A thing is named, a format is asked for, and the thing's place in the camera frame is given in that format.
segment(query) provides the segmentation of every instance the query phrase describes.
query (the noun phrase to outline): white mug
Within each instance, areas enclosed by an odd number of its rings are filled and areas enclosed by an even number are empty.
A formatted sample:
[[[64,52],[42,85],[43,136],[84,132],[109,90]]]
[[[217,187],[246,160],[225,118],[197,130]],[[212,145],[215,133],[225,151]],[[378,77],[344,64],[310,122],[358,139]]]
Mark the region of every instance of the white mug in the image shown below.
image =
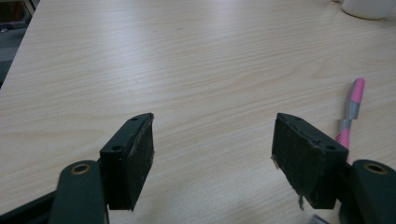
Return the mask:
[[[386,18],[396,7],[396,0],[344,0],[343,10],[352,16],[367,20]]]

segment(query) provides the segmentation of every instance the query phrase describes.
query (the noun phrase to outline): screw hole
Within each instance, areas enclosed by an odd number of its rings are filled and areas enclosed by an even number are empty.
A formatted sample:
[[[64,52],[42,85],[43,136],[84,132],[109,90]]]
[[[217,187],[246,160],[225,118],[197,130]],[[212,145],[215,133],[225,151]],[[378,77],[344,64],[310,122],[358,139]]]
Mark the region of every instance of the screw hole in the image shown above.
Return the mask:
[[[121,146],[114,146],[113,148],[111,148],[111,150],[113,150],[113,151],[119,151],[121,149],[122,149]]]
[[[79,164],[72,168],[72,175],[82,175],[91,169],[89,164]]]
[[[366,163],[364,164],[364,168],[366,168],[368,171],[373,172],[378,175],[386,175],[388,171],[381,166],[373,163]]]
[[[329,149],[329,150],[335,150],[334,146],[326,146],[326,148]]]

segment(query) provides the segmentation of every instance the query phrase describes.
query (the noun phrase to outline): pink pen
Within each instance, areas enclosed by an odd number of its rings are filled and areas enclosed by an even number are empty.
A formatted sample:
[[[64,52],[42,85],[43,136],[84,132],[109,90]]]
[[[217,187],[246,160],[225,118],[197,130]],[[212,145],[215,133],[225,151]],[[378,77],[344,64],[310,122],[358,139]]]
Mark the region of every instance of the pink pen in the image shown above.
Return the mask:
[[[359,77],[356,79],[350,87],[346,98],[346,118],[340,121],[339,132],[335,138],[338,143],[346,148],[349,148],[349,132],[352,120],[358,118],[364,83],[364,78]]]

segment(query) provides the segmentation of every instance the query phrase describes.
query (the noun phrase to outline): floor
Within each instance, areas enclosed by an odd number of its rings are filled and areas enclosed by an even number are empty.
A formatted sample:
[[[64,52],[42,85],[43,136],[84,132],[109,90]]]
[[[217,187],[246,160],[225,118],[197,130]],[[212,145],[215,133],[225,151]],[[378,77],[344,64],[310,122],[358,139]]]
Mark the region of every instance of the floor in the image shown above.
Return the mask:
[[[35,7],[40,0],[33,0]],[[17,54],[27,28],[8,30],[0,33],[0,89],[6,80],[9,68]]]

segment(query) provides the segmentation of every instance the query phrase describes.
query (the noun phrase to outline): clamp jaw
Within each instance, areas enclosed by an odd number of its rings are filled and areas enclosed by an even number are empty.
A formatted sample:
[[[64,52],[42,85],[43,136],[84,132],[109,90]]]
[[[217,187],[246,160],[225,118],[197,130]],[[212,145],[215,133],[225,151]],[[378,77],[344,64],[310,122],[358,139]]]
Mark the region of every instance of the clamp jaw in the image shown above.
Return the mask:
[[[277,114],[272,159],[315,209],[342,203],[342,224],[395,223],[396,172],[376,161],[347,163],[348,150],[305,120]]]
[[[128,119],[99,161],[65,167],[55,191],[0,216],[0,223],[108,223],[111,210],[134,210],[154,156],[152,114]]]

